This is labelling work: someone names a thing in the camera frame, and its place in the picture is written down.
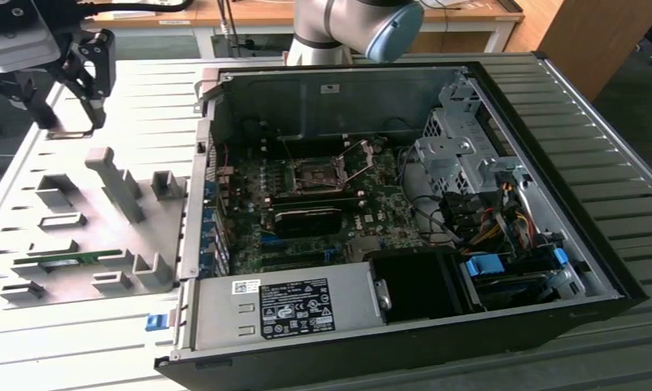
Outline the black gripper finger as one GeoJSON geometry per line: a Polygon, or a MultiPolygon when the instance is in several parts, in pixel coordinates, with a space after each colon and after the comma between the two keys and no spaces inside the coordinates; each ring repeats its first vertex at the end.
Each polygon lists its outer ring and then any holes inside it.
{"type": "Polygon", "coordinates": [[[61,83],[79,99],[91,129],[103,128],[103,108],[115,81],[115,33],[108,29],[79,30],[66,35],[68,51],[61,65],[61,83]]]}
{"type": "Polygon", "coordinates": [[[58,119],[45,98],[38,95],[33,78],[22,72],[0,73],[0,96],[26,111],[42,130],[58,126],[58,119]]]}

